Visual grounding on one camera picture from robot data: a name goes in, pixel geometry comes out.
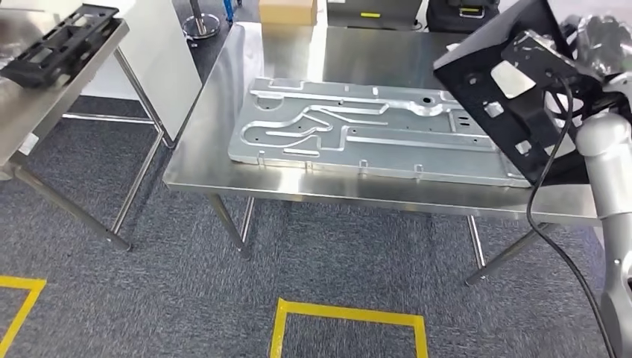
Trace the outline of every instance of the gray carpet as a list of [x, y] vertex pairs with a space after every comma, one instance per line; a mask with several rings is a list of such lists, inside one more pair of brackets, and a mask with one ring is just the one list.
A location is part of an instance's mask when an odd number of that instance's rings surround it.
[[[203, 78], [217, 43], [193, 51]], [[111, 223], [153, 136], [146, 125], [63, 120], [29, 166]], [[267, 357], [279, 297], [422, 315], [432, 358], [605, 357], [579, 286], [542, 243], [467, 288], [475, 257], [464, 217], [257, 201], [243, 261], [204, 197], [162, 183], [168, 156], [124, 224], [135, 245], [126, 254], [26, 185], [0, 182], [0, 274], [48, 280], [7, 357]], [[245, 200], [225, 200], [241, 218]], [[488, 258], [528, 230], [478, 224]], [[592, 231], [552, 236], [599, 291]], [[23, 298], [0, 288], [0, 334]], [[414, 357], [406, 327], [300, 315], [288, 316], [283, 344], [284, 357]]]

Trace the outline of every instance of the black cable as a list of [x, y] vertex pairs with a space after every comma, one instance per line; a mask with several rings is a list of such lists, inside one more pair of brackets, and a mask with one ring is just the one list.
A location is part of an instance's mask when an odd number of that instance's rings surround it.
[[572, 125], [572, 120], [573, 120], [574, 113], [573, 113], [572, 90], [569, 86], [568, 81], [560, 77], [557, 77], [557, 79], [564, 86], [564, 89], [566, 91], [566, 98], [568, 99], [568, 103], [569, 103], [567, 110], [564, 110], [564, 108], [560, 106], [560, 111], [562, 111], [562, 113], [566, 113], [566, 122], [564, 123], [564, 127], [562, 128], [562, 131], [560, 133], [560, 139], [555, 144], [555, 147], [553, 147], [553, 151], [551, 151], [551, 154], [550, 154], [551, 156], [549, 160], [546, 162], [546, 165], [544, 166], [544, 170], [542, 170], [542, 174], [540, 174], [540, 177], [537, 179], [535, 186], [533, 188], [533, 191], [531, 192], [531, 195], [529, 196], [529, 201], [527, 203], [527, 221], [529, 221], [529, 224], [531, 228], [533, 229], [533, 231], [535, 231], [538, 235], [540, 235], [540, 237], [542, 237], [544, 241], [546, 241], [546, 243], [549, 244], [553, 248], [553, 250], [555, 250], [555, 252], [557, 252], [557, 254], [560, 255], [560, 257], [562, 257], [562, 260], [564, 260], [564, 262], [568, 265], [572, 273], [575, 275], [575, 277], [579, 281], [579, 284], [581, 285], [581, 288], [583, 289], [584, 294], [588, 298], [588, 303], [590, 304], [592, 313], [595, 315], [595, 319], [597, 320], [597, 325], [599, 326], [599, 331], [601, 332], [601, 336], [604, 339], [604, 344], [606, 345], [606, 351], [608, 352], [608, 356], [609, 358], [616, 358], [616, 355], [613, 350], [613, 346], [610, 343], [610, 337], [608, 337], [608, 333], [604, 325], [604, 320], [601, 317], [601, 311], [599, 310], [599, 305], [597, 304], [597, 300], [595, 299], [595, 295], [593, 294], [593, 291], [590, 289], [590, 286], [588, 286], [588, 282], [586, 282], [586, 278], [584, 278], [584, 276], [581, 274], [581, 271], [579, 271], [579, 268], [571, 260], [569, 255], [567, 255], [566, 252], [564, 252], [564, 250], [560, 246], [558, 246], [555, 242], [553, 242], [553, 240], [551, 240], [551, 238], [548, 237], [537, 226], [535, 220], [533, 219], [533, 215], [531, 213], [531, 210], [533, 209], [535, 195], [537, 194], [538, 189], [542, 186], [542, 183], [544, 182], [544, 178], [549, 173], [549, 170], [551, 169], [551, 166], [553, 164], [553, 160], [555, 159], [555, 155], [557, 154], [557, 151], [560, 150], [560, 147], [562, 146], [562, 141], [564, 140], [564, 137], [566, 136], [566, 134], [569, 132], [569, 129]]

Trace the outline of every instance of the metal plate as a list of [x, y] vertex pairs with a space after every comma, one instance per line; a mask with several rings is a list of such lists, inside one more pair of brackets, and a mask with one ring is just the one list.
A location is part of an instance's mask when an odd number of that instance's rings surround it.
[[257, 78], [228, 149], [261, 166], [529, 184], [448, 92]]

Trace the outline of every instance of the stainless steel table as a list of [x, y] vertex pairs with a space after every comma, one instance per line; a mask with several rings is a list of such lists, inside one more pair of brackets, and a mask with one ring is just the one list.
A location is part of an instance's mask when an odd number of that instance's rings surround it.
[[[25, 10], [0, 10], [0, 60], [6, 63], [12, 57], [19, 55], [29, 45], [47, 34], [56, 24], [57, 21], [52, 14]], [[140, 183], [160, 143], [164, 142], [168, 147], [174, 146], [125, 56], [118, 49], [119, 43], [128, 32], [127, 24], [121, 21], [108, 40], [76, 76], [65, 79], [65, 82], [58, 81], [50, 88], [23, 89], [6, 78], [0, 78], [0, 180], [20, 179], [53, 204], [83, 221], [96, 234], [124, 250], [129, 250], [131, 245], [121, 239], [118, 232], [138, 192]], [[83, 87], [92, 80], [97, 70], [111, 54], [114, 54], [136, 90], [151, 119], [147, 122], [154, 124], [157, 137], [135, 177], [113, 226], [107, 228], [30, 172], [26, 168], [26, 162], [32, 148], [37, 146], [59, 122], [75, 102]]]
[[[236, 23], [192, 110], [164, 181], [172, 190], [209, 196], [244, 255], [253, 198], [271, 198], [468, 216], [479, 266], [484, 266], [473, 216], [523, 219], [529, 189], [253, 166], [234, 163], [227, 153], [244, 96], [256, 77], [440, 89], [432, 63], [446, 45], [462, 38]], [[229, 193], [251, 197], [241, 232], [218, 196]], [[534, 217], [548, 223], [600, 225], [589, 186], [541, 189]]]

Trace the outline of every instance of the yellow floor marking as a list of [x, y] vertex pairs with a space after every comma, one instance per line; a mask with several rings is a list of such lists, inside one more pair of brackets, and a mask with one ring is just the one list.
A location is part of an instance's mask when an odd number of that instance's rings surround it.
[[428, 358], [426, 329], [423, 324], [423, 317], [420, 315], [406, 315], [403, 313], [361, 310], [358, 308], [324, 306], [321, 304], [305, 304], [286, 301], [282, 298], [279, 298], [279, 303], [276, 306], [276, 318], [274, 319], [274, 328], [272, 330], [270, 358], [281, 358], [283, 336], [285, 335], [285, 320], [287, 319], [288, 313], [325, 318], [349, 319], [353, 321], [398, 324], [413, 327], [417, 358]]
[[9, 328], [7, 329], [6, 334], [2, 337], [0, 341], [0, 358], [3, 358], [7, 351], [9, 350], [9, 346], [13, 339], [16, 337], [19, 328], [24, 323], [26, 316], [33, 308], [37, 297], [40, 296], [40, 292], [44, 289], [44, 285], [46, 285], [46, 280], [37, 280], [33, 278], [20, 278], [20, 277], [11, 277], [11, 276], [0, 276], [0, 287], [7, 287], [9, 289], [27, 289], [29, 290], [22, 307], [20, 307], [16, 317], [13, 319]]

